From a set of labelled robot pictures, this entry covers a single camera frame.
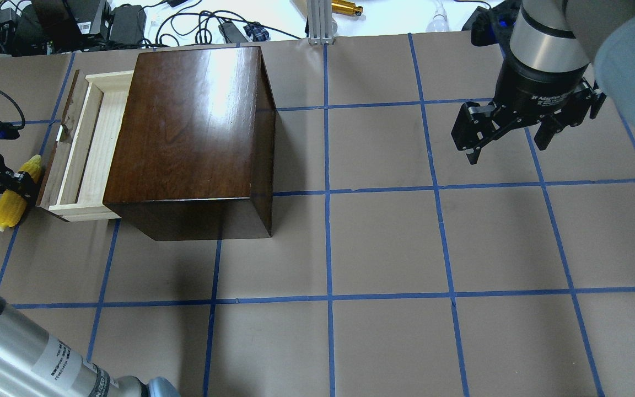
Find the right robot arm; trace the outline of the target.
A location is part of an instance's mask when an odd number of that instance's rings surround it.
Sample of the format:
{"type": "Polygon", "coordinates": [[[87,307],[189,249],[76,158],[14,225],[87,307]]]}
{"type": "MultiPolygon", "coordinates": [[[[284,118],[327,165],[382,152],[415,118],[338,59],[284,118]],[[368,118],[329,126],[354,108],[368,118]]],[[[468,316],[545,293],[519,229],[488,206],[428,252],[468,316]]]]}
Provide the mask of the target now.
{"type": "Polygon", "coordinates": [[[635,1],[504,1],[479,7],[464,28],[474,46],[503,52],[492,100],[464,103],[451,131],[471,165],[484,146],[529,126],[544,151],[607,98],[635,126],[635,1]]]}

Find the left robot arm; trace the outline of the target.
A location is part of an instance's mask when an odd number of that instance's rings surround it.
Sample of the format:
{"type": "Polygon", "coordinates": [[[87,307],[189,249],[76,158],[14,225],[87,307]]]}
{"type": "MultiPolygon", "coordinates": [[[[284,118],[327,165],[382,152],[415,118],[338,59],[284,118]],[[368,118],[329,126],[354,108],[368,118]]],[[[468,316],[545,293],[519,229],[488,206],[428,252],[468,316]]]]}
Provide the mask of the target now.
{"type": "Polygon", "coordinates": [[[0,396],[178,395],[163,377],[112,377],[0,296],[0,396]]]}

